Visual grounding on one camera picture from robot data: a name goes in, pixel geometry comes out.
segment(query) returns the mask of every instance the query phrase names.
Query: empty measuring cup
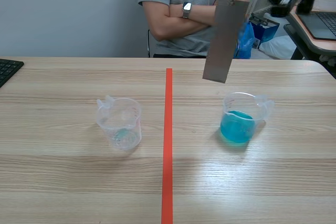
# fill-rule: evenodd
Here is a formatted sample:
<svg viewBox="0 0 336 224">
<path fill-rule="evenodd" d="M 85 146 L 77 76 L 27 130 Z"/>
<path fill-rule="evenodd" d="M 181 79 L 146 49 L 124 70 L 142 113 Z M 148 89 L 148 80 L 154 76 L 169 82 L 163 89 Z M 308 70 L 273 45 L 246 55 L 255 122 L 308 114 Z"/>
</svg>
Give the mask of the empty measuring cup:
<svg viewBox="0 0 336 224">
<path fill-rule="evenodd" d="M 248 142 L 258 125 L 267 120 L 274 107 L 274 101 L 265 95 L 232 93 L 223 102 L 223 117 L 220 131 L 229 141 Z"/>
<path fill-rule="evenodd" d="M 122 150 L 136 147 L 141 141 L 141 107 L 130 98 L 114 99 L 106 96 L 97 100 L 97 123 L 110 143 Z"/>
</svg>

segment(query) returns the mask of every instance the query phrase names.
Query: metal sheet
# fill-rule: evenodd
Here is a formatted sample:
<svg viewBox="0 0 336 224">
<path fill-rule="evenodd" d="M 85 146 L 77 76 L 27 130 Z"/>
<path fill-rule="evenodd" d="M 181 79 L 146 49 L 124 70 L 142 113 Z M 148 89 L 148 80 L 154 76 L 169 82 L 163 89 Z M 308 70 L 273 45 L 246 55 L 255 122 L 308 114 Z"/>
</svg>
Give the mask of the metal sheet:
<svg viewBox="0 0 336 224">
<path fill-rule="evenodd" d="M 236 50 L 238 33 L 245 21 L 249 2 L 219 0 L 216 36 L 206 58 L 203 79 L 225 83 Z"/>
</svg>

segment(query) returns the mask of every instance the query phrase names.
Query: measuring cup with blue liquid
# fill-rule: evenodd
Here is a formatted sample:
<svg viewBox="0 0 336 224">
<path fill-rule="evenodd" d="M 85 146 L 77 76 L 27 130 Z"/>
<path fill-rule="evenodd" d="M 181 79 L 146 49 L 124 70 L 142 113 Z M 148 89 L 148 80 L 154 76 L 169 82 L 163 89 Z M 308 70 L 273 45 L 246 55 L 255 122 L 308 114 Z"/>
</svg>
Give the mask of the measuring cup with blue liquid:
<svg viewBox="0 0 336 224">
<path fill-rule="evenodd" d="M 232 93 L 223 101 L 220 131 L 231 142 L 247 143 L 258 125 L 268 119 L 273 107 L 274 101 L 268 100 L 266 95 Z"/>
</svg>

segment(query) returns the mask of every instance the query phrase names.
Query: crossed arms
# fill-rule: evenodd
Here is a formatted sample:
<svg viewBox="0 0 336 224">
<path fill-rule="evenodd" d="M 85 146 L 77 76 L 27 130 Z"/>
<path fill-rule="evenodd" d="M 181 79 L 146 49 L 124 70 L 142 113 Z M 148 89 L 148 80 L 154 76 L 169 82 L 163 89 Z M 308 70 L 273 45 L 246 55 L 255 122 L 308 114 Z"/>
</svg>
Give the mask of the crossed arms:
<svg viewBox="0 0 336 224">
<path fill-rule="evenodd" d="M 182 18 L 181 5 L 165 5 L 159 2 L 143 2 L 150 31 L 158 41 L 181 38 L 196 33 L 208 26 L 215 26 L 213 6 L 193 5 L 189 19 Z"/>
</svg>

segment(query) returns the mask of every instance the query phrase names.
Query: keyboard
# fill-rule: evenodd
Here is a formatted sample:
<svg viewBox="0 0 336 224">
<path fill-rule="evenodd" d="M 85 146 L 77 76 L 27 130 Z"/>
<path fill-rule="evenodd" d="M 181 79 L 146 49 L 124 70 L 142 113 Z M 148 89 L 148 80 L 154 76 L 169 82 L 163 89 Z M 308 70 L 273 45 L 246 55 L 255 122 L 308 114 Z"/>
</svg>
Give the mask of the keyboard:
<svg viewBox="0 0 336 224">
<path fill-rule="evenodd" d="M 336 36 L 336 13 L 315 12 L 316 15 L 325 23 L 325 25 Z"/>
<path fill-rule="evenodd" d="M 5 84 L 22 66 L 22 61 L 0 59 L 0 88 Z"/>
</svg>

